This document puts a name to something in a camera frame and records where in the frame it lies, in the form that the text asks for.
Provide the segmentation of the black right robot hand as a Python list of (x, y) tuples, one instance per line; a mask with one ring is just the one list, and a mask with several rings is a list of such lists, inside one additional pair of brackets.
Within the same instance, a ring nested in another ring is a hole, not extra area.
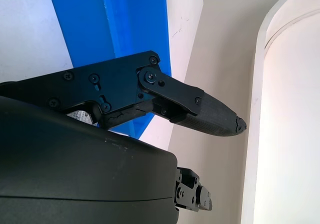
[(210, 192), (176, 156), (113, 127), (154, 113), (218, 137), (246, 122), (159, 67), (153, 51), (0, 85), (3, 224), (175, 224), (210, 211)]

